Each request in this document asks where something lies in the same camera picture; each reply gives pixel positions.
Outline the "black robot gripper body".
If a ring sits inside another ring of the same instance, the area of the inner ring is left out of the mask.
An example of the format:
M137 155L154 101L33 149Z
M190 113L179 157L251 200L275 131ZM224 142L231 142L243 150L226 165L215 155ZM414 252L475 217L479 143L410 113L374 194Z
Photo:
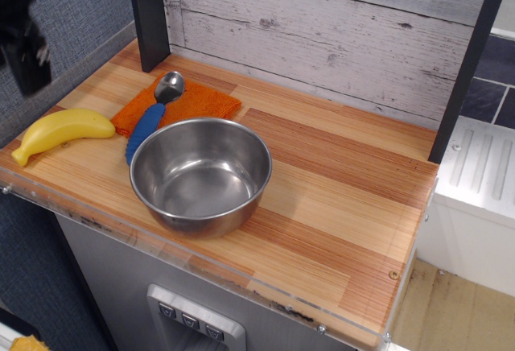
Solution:
M1 0L1 66L8 66L22 94L52 81L50 52L30 14L34 0Z

